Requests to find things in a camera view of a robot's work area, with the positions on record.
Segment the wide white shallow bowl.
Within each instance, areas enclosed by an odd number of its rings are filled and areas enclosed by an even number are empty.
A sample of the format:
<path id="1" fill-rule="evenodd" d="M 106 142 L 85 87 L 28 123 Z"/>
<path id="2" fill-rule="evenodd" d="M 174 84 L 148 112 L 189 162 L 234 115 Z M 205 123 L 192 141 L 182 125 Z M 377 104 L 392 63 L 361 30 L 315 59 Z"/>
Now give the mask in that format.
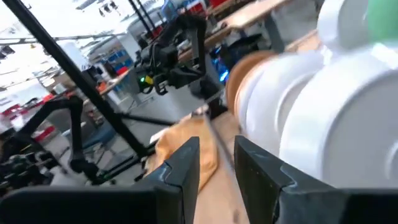
<path id="1" fill-rule="evenodd" d="M 326 67 L 285 122 L 280 158 L 334 187 L 398 188 L 398 70 Z"/>

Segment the light wooden desk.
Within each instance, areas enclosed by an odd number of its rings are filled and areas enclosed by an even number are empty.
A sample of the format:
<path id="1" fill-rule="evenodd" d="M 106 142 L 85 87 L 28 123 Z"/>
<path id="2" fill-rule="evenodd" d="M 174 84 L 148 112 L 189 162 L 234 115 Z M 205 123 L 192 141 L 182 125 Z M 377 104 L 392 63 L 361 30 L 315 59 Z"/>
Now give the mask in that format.
<path id="1" fill-rule="evenodd" d="M 311 30 L 305 36 L 295 40 L 289 45 L 285 45 L 282 41 L 279 29 L 275 20 L 271 16 L 271 12 L 279 9 L 293 0 L 262 0 L 258 2 L 250 2 L 241 9 L 232 13 L 228 17 L 219 21 L 219 25 L 224 24 L 225 28 L 210 35 L 204 41 L 204 46 L 200 50 L 208 50 L 216 44 L 222 42 L 232 31 L 240 32 L 251 25 L 263 21 L 265 28 L 269 34 L 271 49 L 276 53 L 284 51 L 296 52 L 298 50 L 315 50 L 320 45 L 317 31 Z"/>

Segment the large white plate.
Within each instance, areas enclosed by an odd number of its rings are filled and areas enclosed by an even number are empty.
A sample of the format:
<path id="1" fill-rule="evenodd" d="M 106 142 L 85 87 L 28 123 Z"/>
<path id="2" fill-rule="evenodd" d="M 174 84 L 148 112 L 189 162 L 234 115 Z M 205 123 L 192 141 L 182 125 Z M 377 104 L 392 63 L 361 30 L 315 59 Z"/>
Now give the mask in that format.
<path id="1" fill-rule="evenodd" d="M 368 0 L 324 0 L 317 30 L 321 42 L 333 51 L 348 51 L 370 42 Z"/>

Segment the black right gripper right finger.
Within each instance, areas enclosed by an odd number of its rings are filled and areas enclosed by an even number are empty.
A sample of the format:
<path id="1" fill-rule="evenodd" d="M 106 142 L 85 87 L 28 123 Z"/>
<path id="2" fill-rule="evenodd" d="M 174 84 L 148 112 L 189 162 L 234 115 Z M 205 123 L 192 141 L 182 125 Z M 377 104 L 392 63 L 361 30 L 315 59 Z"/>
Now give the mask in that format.
<path id="1" fill-rule="evenodd" d="M 234 165 L 250 224 L 339 224 L 342 206 L 332 187 L 244 136 L 235 137 Z"/>

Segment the white bowl brown inside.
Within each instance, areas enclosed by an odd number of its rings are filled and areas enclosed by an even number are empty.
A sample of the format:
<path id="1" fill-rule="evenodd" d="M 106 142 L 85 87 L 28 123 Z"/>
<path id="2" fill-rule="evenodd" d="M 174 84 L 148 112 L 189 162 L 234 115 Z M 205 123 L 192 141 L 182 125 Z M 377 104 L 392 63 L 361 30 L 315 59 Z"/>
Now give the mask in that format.
<path id="1" fill-rule="evenodd" d="M 278 156 L 292 105 L 323 66 L 316 51 L 277 55 L 261 50 L 243 57 L 230 71 L 225 91 L 228 109 L 246 137 Z"/>

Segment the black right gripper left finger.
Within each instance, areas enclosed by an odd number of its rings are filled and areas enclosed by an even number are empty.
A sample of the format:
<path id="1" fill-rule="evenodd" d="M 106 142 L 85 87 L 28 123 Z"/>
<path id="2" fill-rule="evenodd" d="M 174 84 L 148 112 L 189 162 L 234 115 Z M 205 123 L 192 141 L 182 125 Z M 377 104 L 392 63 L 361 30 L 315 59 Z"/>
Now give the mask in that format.
<path id="1" fill-rule="evenodd" d="M 193 224 L 200 180 L 200 138 L 191 137 L 156 170 L 134 184 L 133 224 Z"/>

